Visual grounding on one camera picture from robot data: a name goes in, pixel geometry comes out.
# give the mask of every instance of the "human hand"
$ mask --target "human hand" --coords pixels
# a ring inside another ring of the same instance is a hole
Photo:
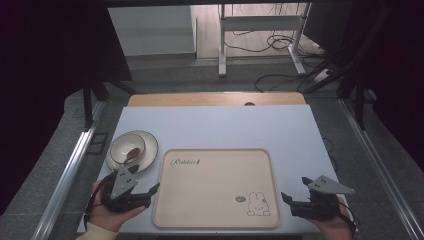
[[[346,207],[343,205],[344,201],[339,197],[340,212],[346,217],[350,218]],[[315,224],[327,240],[351,240],[352,233],[349,225],[339,217],[334,217],[327,221],[318,221],[314,219],[306,219]]]
[[[99,183],[100,181],[93,183],[93,192]],[[90,219],[88,221],[103,229],[112,232],[118,232],[122,224],[124,224],[127,220],[137,216],[146,209],[146,207],[139,207],[125,213],[111,212],[101,204],[101,192],[102,190],[100,190],[95,197],[93,208],[91,209],[90,213]]]

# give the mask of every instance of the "sleeve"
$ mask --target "sleeve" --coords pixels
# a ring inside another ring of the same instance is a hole
[[[114,240],[117,235],[117,232],[111,232],[88,222],[87,232],[76,240]]]

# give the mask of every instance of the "black curtain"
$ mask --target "black curtain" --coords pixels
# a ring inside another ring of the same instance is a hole
[[[374,111],[424,170],[424,4],[397,1],[371,47],[367,87]]]
[[[66,97],[82,89],[82,80],[101,82],[103,75],[131,81],[107,8],[19,0],[1,4],[0,214],[48,144]]]

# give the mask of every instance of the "tabletop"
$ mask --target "tabletop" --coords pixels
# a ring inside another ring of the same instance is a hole
[[[302,184],[302,177],[316,179],[326,175],[337,180],[311,109],[299,93],[136,95],[123,109],[113,139],[136,130],[151,133],[159,150],[155,161],[137,174],[143,184],[137,185],[133,192],[146,192],[159,181],[162,159],[171,149],[265,149],[272,159],[277,194],[284,191],[299,201],[308,201],[308,189]],[[104,163],[99,179],[109,173],[110,168]],[[154,207],[151,207],[124,224],[121,232],[153,235],[318,232],[311,223],[291,216],[290,207],[281,199],[278,201],[282,221],[274,228],[163,228],[153,223]]]

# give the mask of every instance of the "metal frame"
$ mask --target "metal frame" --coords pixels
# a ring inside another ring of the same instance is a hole
[[[79,165],[84,157],[87,146],[97,127],[98,119],[100,114],[103,112],[105,104],[106,103],[103,101],[96,103],[93,110],[93,124],[91,125],[91,128],[81,134],[68,161],[68,164],[63,171],[59,183],[57,184],[56,189],[50,198],[46,210],[44,211],[43,216],[41,217],[40,222],[35,229],[34,235],[31,238],[32,240],[49,238],[54,223],[56,222],[56,219],[60,213],[60,209],[62,208],[66,197],[68,196],[69,189],[71,188],[75,175],[78,172]]]
[[[225,17],[225,4],[221,5],[221,38],[219,47],[219,76],[225,77],[226,69],[226,46],[225,32],[227,31],[278,31],[293,30],[296,34],[293,44],[288,47],[290,56],[293,60],[296,71],[299,75],[305,74],[305,68],[299,59],[297,49],[299,47],[300,37],[302,36],[306,18],[308,16],[310,3],[306,4],[303,13],[293,16],[243,16],[243,17]]]
[[[397,211],[399,218],[401,219],[403,225],[408,231],[409,236],[411,237],[411,239],[414,240],[424,239],[424,233],[419,225],[417,217],[415,216],[407,200],[405,199],[398,186],[394,182],[393,178],[391,177],[389,171],[384,165],[383,160],[375,149],[366,131],[362,130],[361,126],[357,123],[355,119],[354,110],[350,105],[349,100],[339,100],[339,103],[346,115],[346,118],[352,125],[356,137],[358,138],[365,153],[367,154],[368,159],[370,160],[377,177],[380,179],[384,190],[389,196],[393,207]]]

